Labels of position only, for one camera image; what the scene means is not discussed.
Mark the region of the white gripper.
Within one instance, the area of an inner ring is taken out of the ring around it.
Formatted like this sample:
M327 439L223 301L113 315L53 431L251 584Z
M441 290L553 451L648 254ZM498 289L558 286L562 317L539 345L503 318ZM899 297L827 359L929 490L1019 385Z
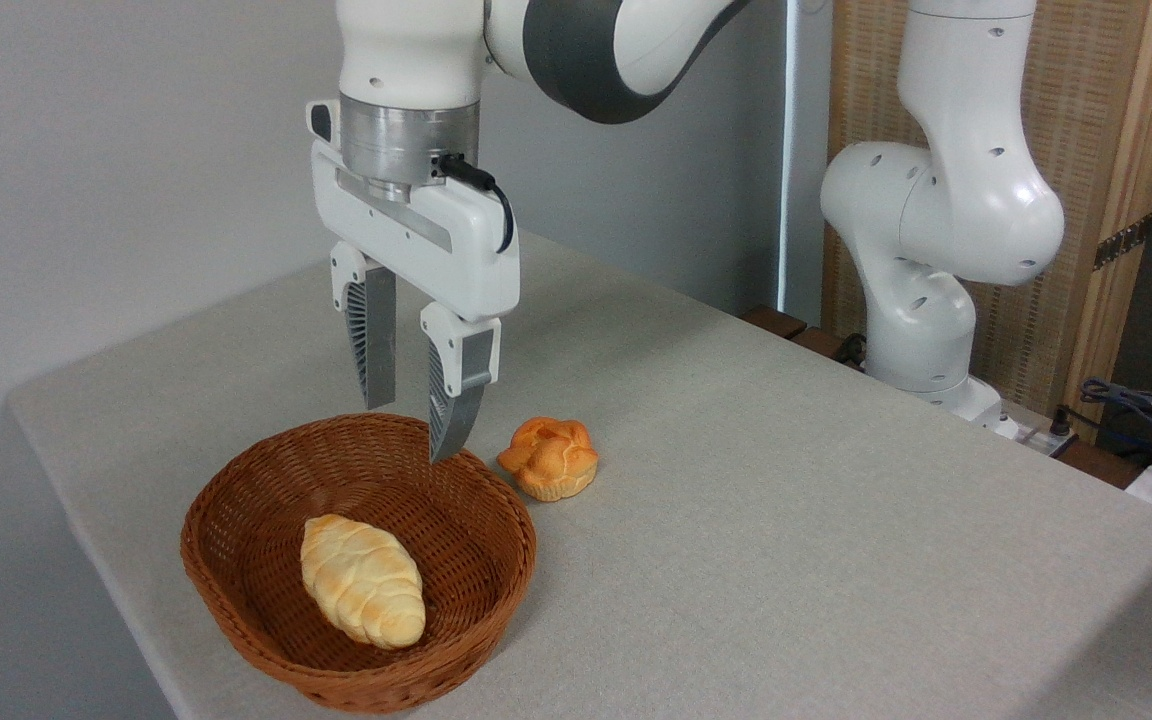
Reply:
M494 316L509 313L520 296L520 247L505 247L500 200L438 165L444 156L476 160L479 108L338 99L308 104L306 127L314 132L317 213L342 240L329 253L333 302L346 318L365 407L396 400L397 274L439 302L422 309L420 327L429 338L430 461L448 458L465 446L499 376Z

